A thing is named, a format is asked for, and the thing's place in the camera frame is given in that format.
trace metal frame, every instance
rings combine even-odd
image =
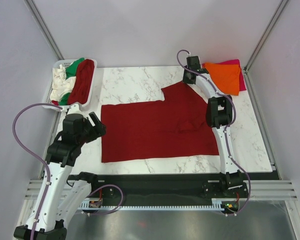
[[[37,6],[35,5],[33,0],[24,0],[45,38],[47,39],[51,49],[57,56],[59,60],[64,59],[63,55],[58,48],[56,41],[54,40],[52,34],[49,31],[47,24],[45,23],[43,17],[41,16]],[[271,17],[266,29],[264,30],[260,40],[258,41],[251,57],[249,58],[247,65],[244,69],[244,78],[247,87],[247,91],[250,96],[250,100],[253,106],[253,110],[258,122],[258,126],[261,131],[261,135],[267,150],[267,154],[269,156],[269,160],[272,165],[273,172],[272,173],[250,173],[252,179],[251,185],[251,201],[273,201],[273,200],[282,200],[285,201],[286,207],[289,213],[289,217],[293,226],[293,230],[298,240],[300,240],[300,206],[294,191],[293,185],[288,180],[281,180],[279,173],[277,172],[276,167],[276,156],[273,152],[272,144],[269,139],[269,133],[265,126],[264,118],[262,116],[262,112],[260,110],[258,100],[256,98],[256,94],[254,91],[253,83],[249,74],[249,70],[256,60],[258,54],[263,48],[265,42],[273,31],[276,23],[279,21],[280,16],[284,12],[287,7],[289,0],[281,0],[278,7],[276,8],[273,16]],[[59,119],[58,117],[55,119],[54,127],[51,132],[51,140],[53,140],[53,136],[56,134],[57,126]],[[104,185],[107,184],[117,184],[123,188],[125,193],[131,193],[134,195],[136,192],[140,193],[140,195],[147,195],[149,193],[154,193],[155,196],[160,196],[164,192],[165,196],[169,194],[174,194],[173,191],[169,191],[172,189],[178,189],[179,192],[186,195],[196,196],[198,191],[202,192],[202,182],[204,180],[218,180],[218,174],[164,174],[164,175],[100,175],[99,176],[99,184]],[[31,180],[28,191],[25,196],[24,204],[22,207],[22,212],[18,221],[18,224],[21,225],[27,219],[30,212],[33,209],[33,205],[35,199],[38,197],[39,189],[41,186],[41,180]],[[65,186],[62,197],[65,198],[66,194],[70,191],[70,187]],[[154,202],[153,199],[145,200],[142,199],[143,205],[137,205],[135,203],[138,202],[136,197],[127,197],[125,199],[125,207],[124,209],[144,209],[145,205],[148,201],[148,206],[153,206],[156,210],[160,207],[162,209],[168,209],[167,206],[185,206],[184,203],[188,204],[188,209],[194,208],[198,203],[194,204],[189,199],[184,198],[181,194],[179,196],[173,196],[173,202],[171,202],[171,198],[169,199],[169,203],[165,203],[163,200]],[[108,202],[103,202],[104,206],[115,206],[118,202],[118,198],[115,197],[114,200],[109,200]]]

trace table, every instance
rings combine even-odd
[[[97,68],[97,78],[85,113],[95,112],[100,118],[101,106],[164,100],[161,88],[182,80],[180,66]],[[207,102],[201,90],[191,85]],[[248,172],[271,172],[272,167],[247,91],[233,97],[237,119],[231,126],[235,160]],[[62,130],[62,113],[57,131]],[[85,144],[71,174],[189,174],[219,173],[219,156],[197,155],[173,158],[137,159],[101,163],[102,139]]]

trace white plastic basket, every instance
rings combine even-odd
[[[55,69],[58,69],[59,68],[59,65],[62,65],[64,66],[65,68],[69,67],[71,65],[71,63],[73,63],[74,61],[76,61],[78,59],[67,59],[67,60],[60,60],[60,61],[57,61],[54,65],[53,65],[53,68]],[[90,103],[90,100],[91,100],[91,95],[92,95],[92,90],[94,88],[94,81],[95,81],[95,78],[96,78],[96,69],[97,69],[97,61],[94,60],[94,59],[91,59],[93,62],[94,62],[94,71],[93,71],[93,75],[92,75],[92,80],[91,80],[91,86],[90,86],[90,91],[89,91],[89,96],[88,96],[88,100],[86,101],[85,104],[82,104],[82,107],[86,107],[89,103]],[[50,94],[52,92],[52,82],[53,82],[53,76],[51,76],[51,80],[50,80],[50,84],[49,84],[49,87],[47,88],[47,90],[45,91],[45,94],[44,94],[44,97],[43,97],[43,100],[42,102],[43,103],[47,103],[47,104],[52,104],[51,100],[50,100]],[[54,110],[58,110],[56,107],[53,107],[53,106],[43,106],[45,109],[54,109]],[[65,105],[65,106],[62,106],[66,109],[69,108],[69,105]]]

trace gray wall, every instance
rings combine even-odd
[[[34,0],[64,58],[99,67],[176,66],[188,49],[244,66],[280,0]]]
[[[278,168],[300,200],[300,0],[290,1],[250,74]]]
[[[40,165],[12,135],[15,115],[42,101],[57,59],[22,0],[0,1],[0,240],[9,240],[17,224],[30,178]],[[44,153],[55,113],[42,107],[20,118],[17,133],[34,152]]]

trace t-shirt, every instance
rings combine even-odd
[[[164,101],[101,107],[103,163],[219,155],[202,97],[182,82],[161,90]]]

